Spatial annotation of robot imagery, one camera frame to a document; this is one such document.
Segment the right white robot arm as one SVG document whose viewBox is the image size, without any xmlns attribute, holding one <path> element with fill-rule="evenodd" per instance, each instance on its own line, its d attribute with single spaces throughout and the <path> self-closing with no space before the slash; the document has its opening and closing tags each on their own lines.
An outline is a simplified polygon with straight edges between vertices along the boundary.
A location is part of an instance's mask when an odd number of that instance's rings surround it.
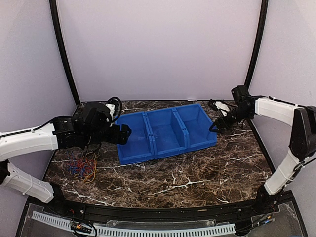
<svg viewBox="0 0 316 237">
<path fill-rule="evenodd" d="M 271 119 L 266 132 L 262 126 L 254 124 L 268 154 L 279 156 L 272 159 L 275 170 L 258 188 L 251 205 L 256 214 L 263 214 L 278 202 L 284 189 L 302 169 L 316 159 L 316 108 L 271 96 L 251 95 L 245 85 L 236 86 L 231 93 L 234 102 L 232 105 L 221 99 L 208 101 L 209 107 L 220 113 L 209 131 L 225 134 L 245 120 Z M 268 135 L 276 135 L 276 138 L 270 142 Z M 283 145 L 283 148 L 277 147 L 273 152 L 272 142 L 277 146 Z"/>
</svg>

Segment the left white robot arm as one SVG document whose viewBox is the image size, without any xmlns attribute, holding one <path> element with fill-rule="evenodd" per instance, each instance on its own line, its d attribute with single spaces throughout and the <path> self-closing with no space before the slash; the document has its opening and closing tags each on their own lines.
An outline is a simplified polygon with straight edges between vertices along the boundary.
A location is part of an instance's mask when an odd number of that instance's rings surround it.
<svg viewBox="0 0 316 237">
<path fill-rule="evenodd" d="M 39 180 L 20 170 L 10 158 L 39 151 L 55 151 L 108 142 L 125 145 L 131 135 L 128 125 L 116 125 L 121 115 L 121 102 L 117 98 L 106 104 L 89 102 L 82 112 L 72 116 L 57 116 L 38 127 L 0 135 L 0 184 L 32 196 L 59 215 L 66 215 L 70 205 L 64 200 L 61 188 Z"/>
</svg>

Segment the blue three-compartment plastic bin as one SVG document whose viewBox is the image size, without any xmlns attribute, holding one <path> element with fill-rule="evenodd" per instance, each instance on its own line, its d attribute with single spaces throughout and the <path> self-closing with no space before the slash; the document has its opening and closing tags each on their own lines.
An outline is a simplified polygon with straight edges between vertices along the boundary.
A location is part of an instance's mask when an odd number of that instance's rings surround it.
<svg viewBox="0 0 316 237">
<path fill-rule="evenodd" d="M 121 164 L 167 158 L 198 151 L 217 144 L 213 124 L 201 104 L 188 104 L 120 116 L 118 125 L 128 125 L 131 135 L 117 145 Z"/>
</svg>

